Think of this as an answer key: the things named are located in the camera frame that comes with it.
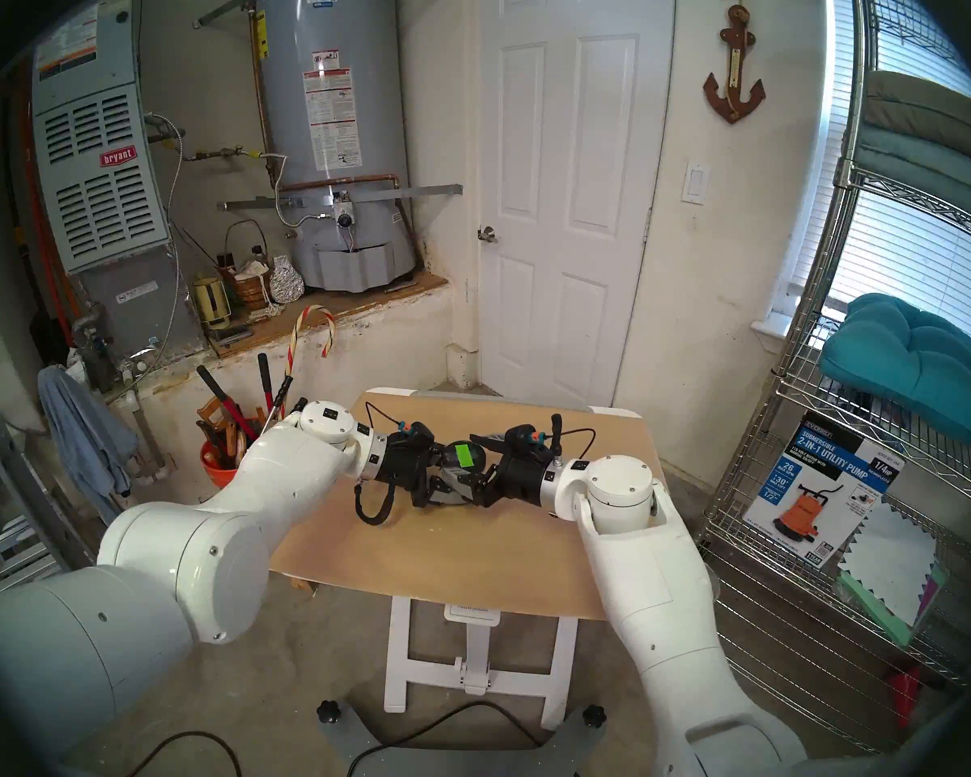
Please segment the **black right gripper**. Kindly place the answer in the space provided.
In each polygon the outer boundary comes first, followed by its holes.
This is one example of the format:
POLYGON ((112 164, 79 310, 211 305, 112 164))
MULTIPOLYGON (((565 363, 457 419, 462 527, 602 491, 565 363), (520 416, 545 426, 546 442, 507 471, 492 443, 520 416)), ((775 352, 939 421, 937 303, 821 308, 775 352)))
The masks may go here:
POLYGON ((501 499, 514 499, 536 507, 543 506, 541 489, 545 473, 554 460, 551 453, 510 453, 505 436, 499 434, 470 434, 469 439, 484 450, 504 454, 490 471, 476 477, 478 507, 491 507, 501 499))

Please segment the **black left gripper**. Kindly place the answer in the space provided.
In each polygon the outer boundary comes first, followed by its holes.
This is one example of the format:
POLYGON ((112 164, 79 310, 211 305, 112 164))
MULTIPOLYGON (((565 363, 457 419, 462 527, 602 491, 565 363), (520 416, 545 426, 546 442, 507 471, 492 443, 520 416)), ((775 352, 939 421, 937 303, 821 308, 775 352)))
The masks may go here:
POLYGON ((446 451, 434 437, 387 437, 377 481, 387 485, 382 509, 391 509, 396 489, 406 490, 413 507, 474 505, 473 487, 460 481, 431 480, 431 466, 445 466, 446 451))

